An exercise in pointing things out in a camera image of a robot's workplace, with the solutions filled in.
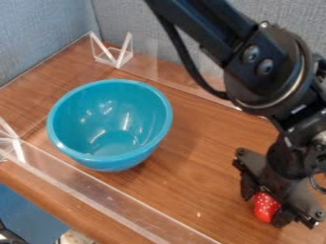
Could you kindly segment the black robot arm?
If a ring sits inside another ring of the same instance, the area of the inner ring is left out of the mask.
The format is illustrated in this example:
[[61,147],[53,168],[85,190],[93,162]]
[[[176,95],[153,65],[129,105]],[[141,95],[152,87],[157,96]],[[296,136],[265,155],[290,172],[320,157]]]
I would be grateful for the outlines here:
[[304,39],[256,22],[228,0],[145,0],[198,85],[249,114],[265,117],[280,135],[266,154],[238,149],[241,194],[268,193],[281,204],[272,223],[326,220],[316,196],[326,189],[326,57]]

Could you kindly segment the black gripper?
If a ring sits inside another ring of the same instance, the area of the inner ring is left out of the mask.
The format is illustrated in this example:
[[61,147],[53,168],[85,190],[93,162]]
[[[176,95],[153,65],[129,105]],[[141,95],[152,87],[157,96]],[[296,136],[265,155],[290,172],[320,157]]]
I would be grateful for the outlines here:
[[241,196],[245,200],[268,193],[281,204],[272,224],[284,228],[293,221],[313,229],[326,219],[326,210],[309,186],[309,179],[288,179],[269,165],[262,154],[238,148],[233,165],[241,173]]

